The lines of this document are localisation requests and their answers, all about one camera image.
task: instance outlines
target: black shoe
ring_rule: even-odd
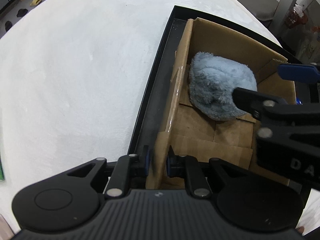
[[[12,22],[10,21],[7,21],[5,24],[4,24],[4,28],[5,28],[5,31],[7,32],[8,30],[10,30],[10,28],[12,27]]]
[[[20,9],[17,13],[17,17],[23,17],[28,13],[28,9]]]

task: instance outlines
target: black tray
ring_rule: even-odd
[[[134,126],[128,154],[136,153],[139,155],[142,153],[144,145],[149,145],[149,147],[153,148],[169,92],[174,53],[177,50],[187,20],[196,19],[197,17],[241,32],[283,55],[288,59],[289,63],[301,63],[285,49],[243,26],[208,13],[174,6],[164,29],[156,58],[151,68],[146,90]],[[309,90],[311,102],[319,102],[317,85],[309,85]]]

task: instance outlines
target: ribbed black surface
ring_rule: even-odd
[[[89,223],[66,233],[45,235],[21,231],[14,239],[36,240],[195,240],[302,239],[295,230],[257,234],[223,220],[211,203],[191,198],[185,190],[132,190],[108,201]]]

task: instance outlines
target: yellow slipper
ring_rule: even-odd
[[[30,6],[37,6],[39,5],[39,3],[41,3],[42,0],[33,0],[31,3],[30,3]]]

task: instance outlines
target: slipper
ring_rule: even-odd
[[[30,6],[31,6],[31,7],[35,7],[35,6],[39,5],[39,3],[41,3],[41,2],[42,2],[42,0],[33,0],[33,1],[30,3]]]
[[[28,9],[19,9],[17,17],[23,17],[28,13]]]
[[[12,22],[10,21],[7,21],[5,24],[4,24],[4,28],[5,28],[5,31],[7,32],[8,30],[10,30],[10,28],[12,27]]]

